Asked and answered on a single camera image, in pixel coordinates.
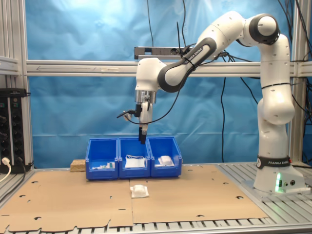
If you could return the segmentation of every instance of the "metal table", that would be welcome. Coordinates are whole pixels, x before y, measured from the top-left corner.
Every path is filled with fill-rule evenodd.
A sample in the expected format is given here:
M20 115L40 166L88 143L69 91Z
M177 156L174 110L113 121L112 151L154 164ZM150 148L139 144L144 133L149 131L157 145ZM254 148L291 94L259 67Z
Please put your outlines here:
M196 222L171 222L171 223L148 223L134 224L128 228L74 228L72 231L59 234L100 234L100 233L312 233L312 195L289 195L283 197L270 197L261 202L249 193L241 182L253 180L256 174L255 163L219 163L214 164L225 173L236 185L258 206L269 218L261 219L233 219L217 221ZM312 170L297 168L304 174L306 179L312 179ZM38 171L68 170L63 169L35 169L28 172L23 184ZM10 175L0 185L0 198L7 190L12 188L22 175ZM46 234L41 231L18 232L16 234Z

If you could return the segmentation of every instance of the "blue backdrop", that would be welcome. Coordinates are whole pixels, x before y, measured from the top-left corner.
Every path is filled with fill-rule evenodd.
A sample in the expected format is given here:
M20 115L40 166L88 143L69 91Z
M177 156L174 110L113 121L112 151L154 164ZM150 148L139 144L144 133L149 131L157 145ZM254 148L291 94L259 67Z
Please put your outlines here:
M149 0L154 46L177 46L176 22L183 22L182 0ZM186 0L187 44L222 14L234 10L249 18L269 13L287 35L278 1ZM135 46L151 46L146 0L26 0L29 59L133 61ZM234 56L260 61L257 47L234 42ZM116 119L134 108L135 78L30 77L35 166L68 167L84 158L89 138L136 136L136 125ZM260 81L244 78L257 100ZM149 135L173 135L184 163L221 161L223 78L189 78L164 119ZM154 119L176 94L159 91ZM226 162L255 161L257 105L240 78L228 78L224 93Z

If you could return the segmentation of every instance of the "blue bin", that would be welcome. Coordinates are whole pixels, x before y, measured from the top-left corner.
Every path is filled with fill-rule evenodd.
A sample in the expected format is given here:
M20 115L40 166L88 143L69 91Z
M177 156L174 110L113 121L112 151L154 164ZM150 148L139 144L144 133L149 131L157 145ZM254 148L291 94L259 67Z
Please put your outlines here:
M92 169L109 162L114 162L115 168ZM118 169L118 138L90 139L86 154L86 178L117 179Z
M151 153L151 177L177 177L182 172L182 155L176 139L170 137L148 137L146 140ZM158 158L170 156L174 166L155 166Z
M119 178L140 178L151 176L151 157L147 145L141 145L138 137L119 138ZM144 156L145 167L125 168L126 155Z

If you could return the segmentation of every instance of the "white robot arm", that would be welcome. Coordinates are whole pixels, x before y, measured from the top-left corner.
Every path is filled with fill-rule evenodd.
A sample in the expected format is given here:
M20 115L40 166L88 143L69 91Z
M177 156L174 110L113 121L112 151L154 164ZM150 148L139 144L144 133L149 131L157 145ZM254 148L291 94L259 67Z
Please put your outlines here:
M290 165L287 156L285 124L294 116L289 43L280 34L276 19L269 14L244 19L237 12L228 12L206 28L196 46L180 61L165 65L157 58L142 59L136 73L136 110L120 116L130 113L139 117L139 141L145 144L157 90L179 91L198 65L213 60L235 40L243 46L258 46L261 52L263 98L258 105L259 169L254 186L268 193L300 191L304 187L303 176Z

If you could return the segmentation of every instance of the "wooden block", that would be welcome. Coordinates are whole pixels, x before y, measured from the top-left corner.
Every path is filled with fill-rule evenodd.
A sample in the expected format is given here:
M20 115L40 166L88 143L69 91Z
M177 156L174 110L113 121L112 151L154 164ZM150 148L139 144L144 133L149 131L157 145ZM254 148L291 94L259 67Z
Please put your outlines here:
M86 161L84 159L76 159L70 164L70 172L85 172Z

